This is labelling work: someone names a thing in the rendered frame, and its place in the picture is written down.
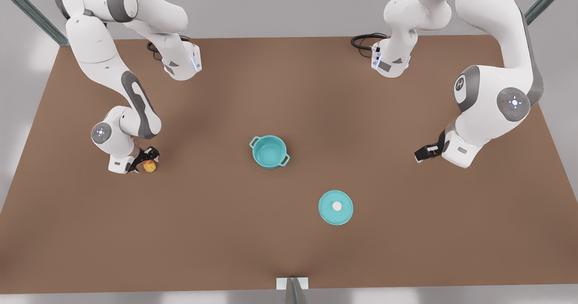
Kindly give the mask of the teal pot lid white knob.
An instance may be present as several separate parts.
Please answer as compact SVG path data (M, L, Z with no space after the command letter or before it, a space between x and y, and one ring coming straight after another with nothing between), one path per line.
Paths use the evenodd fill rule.
M349 195L339 190L327 191L318 203L321 218L329 224L346 224L353 215L354 206Z

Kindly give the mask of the silver frame post with foot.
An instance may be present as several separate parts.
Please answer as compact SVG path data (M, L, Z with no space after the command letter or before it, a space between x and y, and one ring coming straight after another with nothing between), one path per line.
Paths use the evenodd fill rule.
M308 277L277 278L276 289L285 290L284 304L308 304L303 291L309 289Z

